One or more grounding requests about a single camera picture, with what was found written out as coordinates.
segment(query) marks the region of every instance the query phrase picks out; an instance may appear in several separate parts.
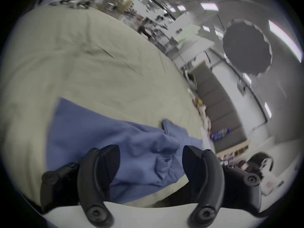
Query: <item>person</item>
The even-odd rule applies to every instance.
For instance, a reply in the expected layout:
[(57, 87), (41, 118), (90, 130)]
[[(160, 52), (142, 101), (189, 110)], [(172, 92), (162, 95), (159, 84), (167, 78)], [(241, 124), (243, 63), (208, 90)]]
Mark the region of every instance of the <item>person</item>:
[(149, 40), (151, 38), (151, 35), (146, 32), (146, 28), (144, 26), (148, 21), (151, 22), (151, 20), (149, 20), (147, 18), (144, 19), (144, 21), (142, 22), (142, 24), (138, 27), (137, 32), (139, 34), (143, 33), (146, 37), (148, 37), (148, 40)]

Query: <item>mattress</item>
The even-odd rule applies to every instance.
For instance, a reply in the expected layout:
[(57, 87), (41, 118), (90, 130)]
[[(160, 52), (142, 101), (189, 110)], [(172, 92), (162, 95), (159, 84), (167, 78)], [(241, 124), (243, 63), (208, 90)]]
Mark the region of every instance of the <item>mattress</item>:
[[(19, 19), (2, 56), (2, 160), (15, 187), (38, 205), (47, 135), (60, 98), (151, 127), (166, 118), (202, 139), (202, 122), (176, 66), (98, 10), (38, 7)], [(129, 205), (151, 205), (187, 182), (183, 176)]]

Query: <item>fluorescent light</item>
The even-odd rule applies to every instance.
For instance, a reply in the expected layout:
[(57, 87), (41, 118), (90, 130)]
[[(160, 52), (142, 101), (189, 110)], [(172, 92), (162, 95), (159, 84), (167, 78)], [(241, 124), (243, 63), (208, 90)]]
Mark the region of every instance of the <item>fluorescent light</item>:
[(178, 8), (180, 11), (186, 11), (186, 8), (185, 8), (183, 5), (178, 5), (177, 8)]
[(268, 107), (268, 105), (267, 105), (266, 102), (265, 102), (265, 104), (264, 104), (264, 107), (265, 107), (265, 110), (266, 110), (266, 112), (267, 112), (269, 118), (271, 118), (271, 111), (270, 111), (270, 109), (269, 109), (269, 107)]
[(243, 77), (246, 79), (246, 81), (251, 84), (251, 79), (249, 78), (249, 76), (246, 73), (243, 73)]
[(206, 26), (203, 26), (203, 29), (204, 29), (205, 31), (210, 32), (210, 29), (209, 29), (208, 27), (206, 27)]
[(215, 33), (217, 34), (218, 37), (221, 37), (221, 38), (224, 37), (222, 32), (219, 32), (219, 31), (216, 30)]
[(218, 8), (215, 3), (201, 3), (201, 6), (204, 8), (204, 10), (213, 10), (218, 11)]
[(276, 24), (269, 20), (270, 31), (278, 36), (293, 52), (296, 58), (301, 62), (302, 61), (302, 52), (301, 49), (298, 48), (297, 44)]

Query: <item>wall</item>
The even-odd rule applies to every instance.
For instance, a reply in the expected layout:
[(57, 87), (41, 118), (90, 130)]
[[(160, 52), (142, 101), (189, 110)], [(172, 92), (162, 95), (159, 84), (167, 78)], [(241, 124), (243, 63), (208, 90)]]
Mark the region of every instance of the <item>wall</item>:
[[(211, 63), (209, 62), (206, 54), (203, 52), (196, 57), (196, 61), (193, 62), (192, 65), (197, 66), (202, 60), (205, 60), (206, 65), (210, 67), (221, 60), (211, 50), (207, 50), (207, 54), (211, 60)], [(265, 121), (253, 95), (250, 92), (247, 92), (244, 97), (242, 96), (240, 91), (237, 89), (237, 82), (239, 78), (226, 64), (226, 62), (223, 61), (219, 63), (212, 69), (212, 72), (227, 92), (238, 112), (247, 138), (251, 140), (251, 144), (249, 145), (250, 149), (259, 147), (266, 139), (269, 138), (270, 135), (266, 126), (261, 126), (256, 130), (253, 130), (254, 127), (257, 127)]]
[[(261, 28), (272, 45), (273, 60), (270, 70), (259, 77), (250, 76), (256, 95), (266, 101), (272, 119), (267, 124), (270, 135), (274, 135), (278, 142), (286, 142), (299, 138), (303, 134), (303, 91), (304, 67), (292, 54), (290, 49), (269, 30), (268, 20), (273, 21), (283, 29), (297, 45), (292, 25), (286, 17), (287, 13), (274, 0), (251, 0), (239, 2), (234, 0), (220, 0), (217, 2), (219, 12), (216, 16), (199, 11), (199, 2), (189, 0), (169, 0), (172, 4), (181, 1), (188, 12), (192, 10), (199, 14), (192, 23), (225, 29), (231, 19), (243, 18)], [(210, 32), (202, 31), (200, 36), (215, 42), (215, 47), (223, 52), (222, 42)]]

